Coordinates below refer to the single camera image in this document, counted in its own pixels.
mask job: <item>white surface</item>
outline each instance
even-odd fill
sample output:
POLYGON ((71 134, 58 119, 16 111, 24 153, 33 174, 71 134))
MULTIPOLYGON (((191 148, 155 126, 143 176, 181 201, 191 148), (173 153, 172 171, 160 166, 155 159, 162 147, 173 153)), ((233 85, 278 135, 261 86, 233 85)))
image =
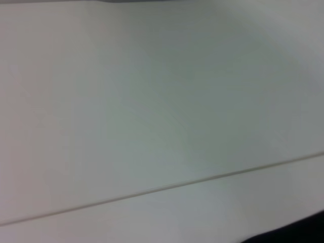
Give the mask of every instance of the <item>white surface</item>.
POLYGON ((324 158, 0 228, 8 243, 239 243, 324 208, 324 158))
POLYGON ((217 2, 0 5, 0 222, 321 151, 320 85, 217 2))

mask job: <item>white panel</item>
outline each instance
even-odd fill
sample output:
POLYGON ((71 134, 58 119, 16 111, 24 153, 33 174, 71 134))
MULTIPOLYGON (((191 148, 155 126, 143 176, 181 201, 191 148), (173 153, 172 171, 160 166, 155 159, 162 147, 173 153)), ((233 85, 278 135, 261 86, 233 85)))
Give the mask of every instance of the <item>white panel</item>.
POLYGON ((0 5, 0 221, 321 151, 323 93, 210 1, 0 5))
POLYGON ((239 243, 324 208, 324 158, 0 228, 9 243, 239 243))

